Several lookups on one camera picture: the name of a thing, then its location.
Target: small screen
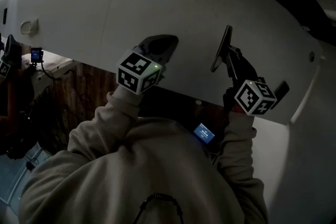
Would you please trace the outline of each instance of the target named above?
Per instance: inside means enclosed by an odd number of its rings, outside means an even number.
[[[201,123],[195,130],[194,134],[196,134],[200,139],[202,139],[206,144],[208,144],[215,135]]]
[[[32,60],[39,60],[40,59],[40,51],[39,50],[32,50],[31,53]]]

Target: sleeve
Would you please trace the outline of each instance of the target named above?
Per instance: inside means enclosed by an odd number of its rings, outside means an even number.
[[[71,174],[118,149],[118,142],[138,119],[142,96],[118,87],[114,94],[107,94],[107,99],[106,106],[96,109],[92,121],[82,122],[71,131],[67,151],[58,152],[34,169],[22,195],[21,223],[33,222],[37,216],[45,215],[43,205],[51,197],[55,198],[55,193],[57,195],[59,187]]]
[[[217,170],[234,191],[245,214],[245,223],[267,223],[264,185],[253,178],[251,148],[257,132],[252,127],[254,117],[230,112],[229,119],[216,161]]]
[[[143,95],[123,87],[107,94],[108,103],[95,111],[92,121],[84,121],[70,132],[68,151],[85,156],[90,161],[115,152],[119,141],[138,119]]]

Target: hand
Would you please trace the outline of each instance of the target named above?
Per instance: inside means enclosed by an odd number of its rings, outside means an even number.
[[[224,112],[229,113],[230,111],[236,113],[245,113],[241,106],[236,102],[235,95],[237,91],[234,88],[228,88],[223,95]]]

